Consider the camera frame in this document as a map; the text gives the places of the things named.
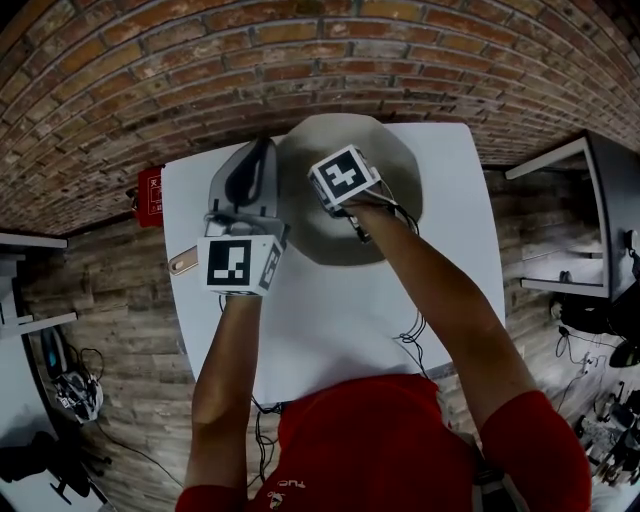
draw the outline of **red fire extinguisher box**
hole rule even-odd
[[[164,165],[138,174],[138,210],[140,227],[162,226],[162,169]]]

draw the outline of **white table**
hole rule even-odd
[[[498,240],[469,129],[440,123],[387,128],[413,151],[420,168],[422,236],[474,280],[504,323]],[[211,178],[240,146],[172,162],[162,171],[168,259],[203,235]],[[411,327],[416,310],[386,262],[320,266],[290,244],[274,279],[260,324],[258,402],[294,400],[358,377],[419,372],[391,339]],[[201,289],[196,269],[171,276],[171,284],[197,377],[220,319],[218,295]],[[419,342],[425,368],[451,361],[430,328]]]

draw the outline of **white panel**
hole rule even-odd
[[[532,290],[588,295],[590,297],[606,298],[609,296],[609,289],[597,284],[561,283],[560,281],[545,281],[543,279],[523,279],[520,284],[523,288]]]
[[[0,253],[0,261],[25,261],[27,257],[24,254],[7,254]]]
[[[78,315],[75,313],[69,313],[66,315],[54,316],[52,318],[46,318],[44,320],[38,320],[36,322],[30,322],[27,324],[18,325],[15,327],[0,327],[0,341],[15,336],[22,336],[23,334],[29,334],[30,332],[40,331],[47,327],[55,327],[56,325],[66,324],[78,319]]]
[[[20,324],[26,324],[27,322],[33,322],[33,315],[19,316],[15,318],[5,318],[4,325],[14,326]]]
[[[533,160],[529,160],[518,167],[514,167],[504,174],[505,178],[508,180],[514,180],[520,176],[524,176],[525,174],[529,174],[530,172],[537,171],[538,169],[542,169],[543,167],[559,162],[560,160],[575,155],[576,153],[580,153],[580,151],[585,147],[586,139],[584,137],[574,140],[565,146],[549,151],[548,153],[545,153],[538,158],[534,158]]]
[[[42,236],[9,235],[0,233],[0,245],[19,245],[22,247],[48,247],[51,249],[66,249],[69,245],[60,238],[46,238]]]

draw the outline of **forearm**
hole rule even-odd
[[[355,213],[451,355],[478,430],[509,400],[536,389],[489,301],[464,272],[382,209]]]
[[[249,419],[258,361],[262,299],[227,301],[193,395],[194,425],[244,423]]]
[[[362,208],[356,213],[450,352],[463,348],[455,340],[502,328],[476,284],[400,220],[380,208]]]

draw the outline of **white box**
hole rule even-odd
[[[282,253],[273,235],[198,238],[200,282],[223,295],[266,295]]]
[[[376,168],[367,165],[353,144],[313,165],[307,177],[327,211],[380,181]]]

